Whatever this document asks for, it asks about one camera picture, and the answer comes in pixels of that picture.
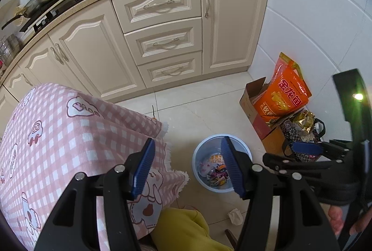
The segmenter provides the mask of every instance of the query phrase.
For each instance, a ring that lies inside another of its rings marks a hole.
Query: frying pan handle
[[[1,30],[5,29],[6,26],[8,26],[8,24],[12,23],[14,20],[17,20],[18,18],[21,18],[23,16],[23,14],[19,14],[13,18],[11,18],[7,23],[5,23],[2,27],[1,27]]]

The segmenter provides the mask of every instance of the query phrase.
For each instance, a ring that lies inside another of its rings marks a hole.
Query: yellow cloth
[[[196,210],[164,209],[151,237],[158,251],[233,251],[211,239],[208,224]]]

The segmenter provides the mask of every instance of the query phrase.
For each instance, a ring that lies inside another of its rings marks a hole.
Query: gas stove
[[[55,3],[60,1],[54,8],[51,8]],[[46,25],[52,22],[59,15],[70,9],[72,6],[78,4],[83,0],[54,0],[52,3],[49,3],[47,7],[42,7],[40,12],[35,16],[30,18],[25,25],[20,29],[21,32],[26,32],[29,30],[29,27],[32,25],[33,30],[38,33]]]

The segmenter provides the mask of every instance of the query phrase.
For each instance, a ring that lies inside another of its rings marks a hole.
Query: cardboard box
[[[282,145],[285,138],[281,129],[278,127],[281,122],[276,122],[269,127],[252,104],[254,99],[269,86],[265,84],[265,79],[264,77],[246,84],[246,88],[239,103],[261,139],[266,152],[271,154],[283,154]]]

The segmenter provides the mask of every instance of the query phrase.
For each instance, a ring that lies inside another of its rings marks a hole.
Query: kitchen cabinet
[[[188,53],[138,67],[146,87],[159,86],[202,74],[202,53]]]
[[[125,34],[137,65],[202,50],[201,17],[171,21]]]
[[[25,74],[19,66],[12,69],[3,85],[18,102],[39,82]]]
[[[68,68],[48,35],[42,37],[25,54],[18,65],[22,73],[33,85],[57,83],[88,93],[86,88]],[[15,97],[18,98],[17,95],[20,93],[21,90],[17,91]]]
[[[17,107],[18,101],[5,87],[0,87],[0,137],[3,136],[6,124],[8,124],[13,110]]]
[[[145,88],[111,0],[91,4],[48,34],[66,65],[95,97],[109,100]]]
[[[200,17],[200,0],[112,0],[124,33],[174,20]]]
[[[203,74],[252,63],[267,0],[202,0]]]

